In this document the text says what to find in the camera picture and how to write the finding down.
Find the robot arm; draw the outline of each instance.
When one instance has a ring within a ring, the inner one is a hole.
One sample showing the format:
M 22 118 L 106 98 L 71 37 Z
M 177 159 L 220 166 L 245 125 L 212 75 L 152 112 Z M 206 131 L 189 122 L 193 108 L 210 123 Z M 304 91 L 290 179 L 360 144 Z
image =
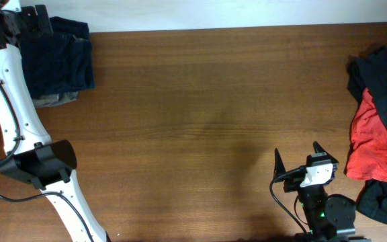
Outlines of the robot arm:
M 37 7 L 42 12 L 44 6 Z M 11 12 L 5 15 L 4 9 Z M 32 104 L 17 47 L 22 27 L 18 19 L 12 18 L 16 12 L 21 12 L 19 1 L 9 1 L 2 10 L 0 8 L 0 126 L 7 155 L 18 142 L 12 158 L 0 166 L 0 172 L 33 184 L 43 194 L 59 193 L 59 196 L 47 198 L 59 213 L 73 241 L 110 241 L 93 217 L 80 190 L 75 171 L 77 161 L 71 145 L 66 140 L 52 143 Z M 83 222 L 61 196 L 75 207 Z

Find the wire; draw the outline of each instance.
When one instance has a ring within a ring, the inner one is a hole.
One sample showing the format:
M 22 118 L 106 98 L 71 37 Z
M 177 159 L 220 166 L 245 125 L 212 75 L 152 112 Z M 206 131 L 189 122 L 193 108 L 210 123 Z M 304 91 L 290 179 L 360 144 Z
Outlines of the wire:
M 298 221 L 298 219 L 296 219 L 296 217 L 277 199 L 277 197 L 274 195 L 274 192 L 273 192 L 273 184 L 275 183 L 275 182 L 279 182 L 279 181 L 281 181 L 283 178 L 285 178 L 286 176 L 288 176 L 289 174 L 292 174 L 292 173 L 294 173 L 294 172 L 299 172 L 300 171 L 300 169 L 294 169 L 294 170 L 291 170 L 291 171 L 288 171 L 288 172 L 286 172 L 285 174 L 282 174 L 282 175 L 280 175 L 279 177 L 277 177 L 277 178 L 274 178 L 272 181 L 271 181 L 271 183 L 269 184 L 269 192 L 271 193 L 271 196 L 274 198 L 274 200 L 275 200 L 275 202 L 277 202 L 277 204 L 279 204 L 279 206 L 281 207 L 281 208 L 283 208 L 283 210 L 285 210 L 285 212 L 287 213 L 287 214 L 289 214 L 289 216 L 292 218 L 292 219 L 294 219 L 294 221 L 296 222 L 296 224 L 298 225 L 298 226 L 300 226 L 300 228 L 302 229 L 302 232 L 306 235 L 306 236 L 308 236 L 307 235 L 307 231 L 306 231 L 306 229 L 304 228 L 304 226 L 302 226 L 301 225 L 301 223 L 300 223 L 300 221 Z
M 17 148 L 19 148 L 20 141 L 23 138 L 22 138 L 22 136 L 20 134 L 19 120 L 17 119 L 16 113 L 14 112 L 13 105 L 11 104 L 11 102 L 10 102 L 10 100 L 8 98 L 8 95 L 5 92 L 1 82 L 0 82 L 0 91 L 1 91 L 1 94 L 3 95 L 3 97 L 5 99 L 5 102 L 7 103 L 8 107 L 9 107 L 9 111 L 11 113 L 11 116 L 12 116 L 14 124 L 15 124 L 15 132 L 16 132 L 16 137 L 14 138 L 15 144 L 14 144 L 12 150 L 7 153 L 6 158 L 4 158 L 2 161 L 0 161 L 0 166 L 2 166 L 2 165 L 4 165 L 6 162 L 8 162 L 14 156 L 14 153 L 17 151 Z M 59 192 L 46 192 L 46 193 L 43 193 L 43 194 L 38 194 L 38 195 L 35 195 L 35 196 L 30 196 L 28 198 L 20 198 L 20 199 L 8 198 L 8 197 L 3 196 L 3 195 L 0 194 L 0 199 L 4 200 L 6 202 L 27 202 L 27 201 L 38 199 L 38 198 L 44 198 L 46 196 L 58 196 L 59 198 L 64 200 L 71 207 L 71 209 L 73 209 L 74 213 L 79 217 L 79 220 L 81 221 L 81 223 L 85 227 L 87 236 L 89 237 L 91 242 L 93 242 L 92 234 L 91 234 L 91 232 L 90 232 L 90 230 L 89 230 L 85 220 L 81 216 L 80 212 L 74 207 L 74 205 L 65 196 L 62 195 L 62 192 L 61 193 L 59 193 Z
M 301 220 L 301 218 L 298 216 L 298 213 L 296 212 L 296 203 L 299 199 L 299 195 L 296 195 L 296 198 L 295 198 L 295 203 L 294 203 L 294 211 L 295 211 L 295 215 L 296 217 L 298 218 L 299 221 L 301 221 L 301 223 L 305 224 L 305 225 L 308 225 L 308 223 L 304 222 L 303 220 Z

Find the black cable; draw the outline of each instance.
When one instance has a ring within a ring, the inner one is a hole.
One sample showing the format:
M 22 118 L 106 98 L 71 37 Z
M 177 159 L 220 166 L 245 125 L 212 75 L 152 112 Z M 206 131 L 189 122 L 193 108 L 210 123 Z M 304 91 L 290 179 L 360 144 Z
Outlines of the black cable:
M 14 121 L 14 124 L 15 124 L 15 132 L 16 132 L 16 137 L 14 138 L 15 144 L 13 146 L 13 149 L 10 152 L 7 153 L 7 156 L 6 156 L 6 158 L 4 158 L 4 160 L 0 161 L 0 166 L 2 166 L 2 165 L 4 165 L 6 162 L 8 162 L 14 156 L 14 153 L 17 151 L 17 148 L 19 148 L 20 141 L 23 138 L 22 138 L 22 136 L 20 134 L 19 120 L 17 119 L 16 113 L 14 112 L 14 108 L 13 108 L 13 106 L 12 106 L 12 104 L 11 104 L 9 98 L 8 98 L 8 95 L 5 92 L 1 82 L 0 82 L 0 91 L 1 91 L 1 94 L 3 95 L 3 97 L 5 99 L 5 102 L 7 103 L 8 107 L 9 107 L 11 116 L 13 117 L 13 121 Z M 91 242 L 93 242 L 92 234 L 91 234 L 91 232 L 90 232 L 90 230 L 89 230 L 85 220 L 81 216 L 80 212 L 74 207 L 74 205 L 68 200 L 68 198 L 66 198 L 65 196 L 62 195 L 62 193 L 59 193 L 59 192 L 46 192 L 46 193 L 43 193 L 43 194 L 38 194 L 38 195 L 35 195 L 35 196 L 30 196 L 28 198 L 21 198 L 21 199 L 12 199 L 12 198 L 8 198 L 8 197 L 3 196 L 3 195 L 0 194 L 0 199 L 4 200 L 6 202 L 27 202 L 27 201 L 30 201 L 30 200 L 34 200 L 34 199 L 38 199 L 38 198 L 43 198 L 43 197 L 46 197 L 46 196 L 58 196 L 59 198 L 64 200 L 71 207 L 71 209 L 73 209 L 74 213 L 79 217 L 81 223 L 85 227 L 87 236 L 89 237 Z
M 289 216 L 292 218 L 292 219 L 294 219 L 294 221 L 296 222 L 296 224 L 298 225 L 298 226 L 300 226 L 300 228 L 302 229 L 302 232 L 306 235 L 306 236 L 308 236 L 307 235 L 307 231 L 306 231 L 306 229 L 304 228 L 304 226 L 302 226 L 301 225 L 301 223 L 300 223 L 300 221 L 298 221 L 298 219 L 296 219 L 296 217 L 277 199 L 277 197 L 274 195 L 274 192 L 273 192 L 273 184 L 275 183 L 275 182 L 280 182 L 283 178 L 285 178 L 285 177 L 288 177 L 289 175 L 291 175 L 292 173 L 296 173 L 296 172 L 300 172 L 301 171 L 301 169 L 293 169 L 293 170 L 291 170 L 291 171 L 288 171 L 288 172 L 286 172 L 285 174 L 282 174 L 282 175 L 280 175 L 279 177 L 277 177 L 277 178 L 275 178 L 275 179 L 273 179 L 272 181 L 271 181 L 271 183 L 269 184 L 269 192 L 271 193 L 271 196 L 274 198 L 274 200 L 275 200 L 275 202 L 277 202 L 277 204 L 279 204 L 279 206 L 281 207 L 281 208 L 283 208 L 283 210 L 285 210 L 285 212 L 287 213 L 287 214 L 289 214 Z
M 299 195 L 296 195 L 296 198 L 295 198 L 295 203 L 294 203 L 294 211 L 295 211 L 295 215 L 296 217 L 298 218 L 299 221 L 301 221 L 301 223 L 305 224 L 305 225 L 308 225 L 308 223 L 304 222 L 303 220 L 301 220 L 301 218 L 298 216 L 298 213 L 296 212 L 296 203 L 299 199 Z

